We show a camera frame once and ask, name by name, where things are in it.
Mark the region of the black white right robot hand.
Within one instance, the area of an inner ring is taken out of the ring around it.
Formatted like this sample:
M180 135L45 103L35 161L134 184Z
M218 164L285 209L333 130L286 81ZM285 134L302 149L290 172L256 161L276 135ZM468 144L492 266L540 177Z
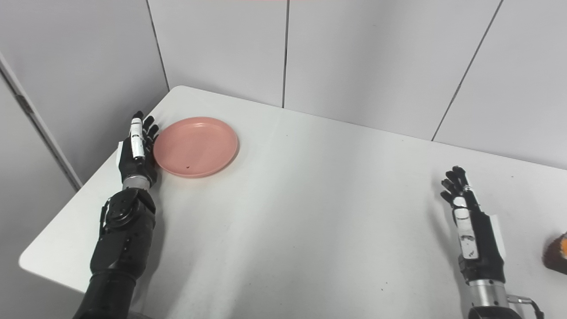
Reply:
M441 181L441 197L450 205L456 226L459 270L467 284L477 280L505 283L505 249L496 215L480 208L466 170L454 166Z

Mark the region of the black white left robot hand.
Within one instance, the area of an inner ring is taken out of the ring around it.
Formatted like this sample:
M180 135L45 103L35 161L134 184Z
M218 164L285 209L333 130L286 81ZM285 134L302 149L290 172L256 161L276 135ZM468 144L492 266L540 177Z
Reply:
M159 126L154 117L145 117L143 111L133 115L128 135L117 148L116 163L122 182L132 176L141 176L150 187L156 183L154 145L158 135Z

